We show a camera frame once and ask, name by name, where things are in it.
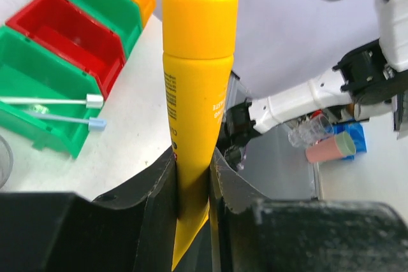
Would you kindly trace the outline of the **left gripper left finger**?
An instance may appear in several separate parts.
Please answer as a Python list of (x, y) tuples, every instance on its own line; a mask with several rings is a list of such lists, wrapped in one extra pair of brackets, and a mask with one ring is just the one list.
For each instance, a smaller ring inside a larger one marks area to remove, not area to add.
[(169, 149), (93, 201), (72, 192), (3, 192), (1, 270), (169, 271), (176, 186)]

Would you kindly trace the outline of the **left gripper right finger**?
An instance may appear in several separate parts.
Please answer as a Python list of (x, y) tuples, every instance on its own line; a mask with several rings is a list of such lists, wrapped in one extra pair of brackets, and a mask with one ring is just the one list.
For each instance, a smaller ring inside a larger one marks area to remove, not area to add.
[(218, 150), (209, 173), (214, 271), (407, 270), (407, 226), (387, 204), (275, 201)]

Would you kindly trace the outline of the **yellow toothpaste tube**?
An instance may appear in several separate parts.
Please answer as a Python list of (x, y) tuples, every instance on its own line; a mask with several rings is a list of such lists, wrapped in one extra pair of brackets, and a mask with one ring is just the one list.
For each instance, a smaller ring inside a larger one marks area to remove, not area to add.
[(233, 67), (238, 0), (162, 0), (163, 69), (177, 168), (176, 266), (208, 218), (208, 167)]

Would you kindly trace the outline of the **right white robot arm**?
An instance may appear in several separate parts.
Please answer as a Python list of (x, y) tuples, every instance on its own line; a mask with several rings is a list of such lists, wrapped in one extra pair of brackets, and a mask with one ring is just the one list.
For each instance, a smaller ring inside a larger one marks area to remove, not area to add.
[(375, 0), (375, 8), (377, 39), (349, 51), (334, 67), (305, 83), (231, 107), (217, 146), (244, 147), (291, 120), (303, 128), (318, 110), (332, 111), (332, 124), (391, 112), (394, 130), (407, 136), (407, 0)]

